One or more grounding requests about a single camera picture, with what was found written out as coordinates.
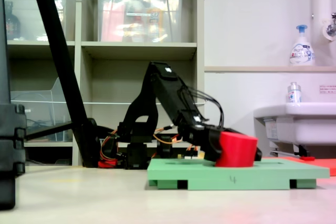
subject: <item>soap dispenser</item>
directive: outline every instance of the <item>soap dispenser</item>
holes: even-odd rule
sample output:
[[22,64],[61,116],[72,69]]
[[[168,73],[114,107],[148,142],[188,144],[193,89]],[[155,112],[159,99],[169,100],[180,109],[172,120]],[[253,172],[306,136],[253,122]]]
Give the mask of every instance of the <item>soap dispenser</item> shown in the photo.
[[297,26],[296,29],[299,30],[299,38],[293,46],[292,53],[289,58],[290,66],[314,66],[315,65],[315,54],[308,42],[305,31],[308,27],[306,25]]

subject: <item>clear plastic container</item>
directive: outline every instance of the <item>clear plastic container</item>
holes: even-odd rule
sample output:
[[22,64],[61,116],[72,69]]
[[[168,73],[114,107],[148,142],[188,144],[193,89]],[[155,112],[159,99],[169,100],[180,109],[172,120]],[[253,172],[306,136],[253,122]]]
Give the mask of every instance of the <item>clear plastic container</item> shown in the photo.
[[[6,18],[11,16],[19,23],[19,31],[13,36],[8,36],[8,29],[11,27],[6,25],[8,39],[48,41],[36,0],[5,1],[12,3],[12,13],[8,13],[7,10]],[[75,39],[75,2],[75,0],[55,0],[66,40]]]
[[98,0],[98,41],[181,42],[181,17],[182,0]]
[[[21,104],[25,107],[27,134],[71,121],[58,78],[51,90],[12,91],[10,94],[12,103]],[[41,137],[36,141],[71,142],[72,130]]]

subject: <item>red cup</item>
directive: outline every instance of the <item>red cup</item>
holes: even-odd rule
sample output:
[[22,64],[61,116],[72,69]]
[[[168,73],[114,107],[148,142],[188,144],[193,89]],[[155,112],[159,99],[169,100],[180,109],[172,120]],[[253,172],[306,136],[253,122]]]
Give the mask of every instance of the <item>red cup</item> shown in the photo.
[[238,133],[222,132],[219,144],[222,155],[216,167],[252,167],[257,151],[258,139]]

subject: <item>gray floor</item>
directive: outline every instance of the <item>gray floor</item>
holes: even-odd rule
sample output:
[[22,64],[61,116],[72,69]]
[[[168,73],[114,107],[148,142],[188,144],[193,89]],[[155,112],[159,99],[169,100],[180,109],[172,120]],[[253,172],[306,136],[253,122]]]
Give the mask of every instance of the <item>gray floor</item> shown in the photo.
[[336,177],[308,190],[187,191],[148,188],[145,170],[27,169],[1,224],[336,223]]

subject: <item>green foam platform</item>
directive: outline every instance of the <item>green foam platform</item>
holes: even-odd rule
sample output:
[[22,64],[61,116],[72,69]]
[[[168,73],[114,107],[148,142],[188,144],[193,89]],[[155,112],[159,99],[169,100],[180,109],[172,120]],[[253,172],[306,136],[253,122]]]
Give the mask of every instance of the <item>green foam platform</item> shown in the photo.
[[253,167],[222,168],[204,159],[152,159],[149,186],[158,189],[263,190],[316,188],[329,169],[286,159],[263,159]]

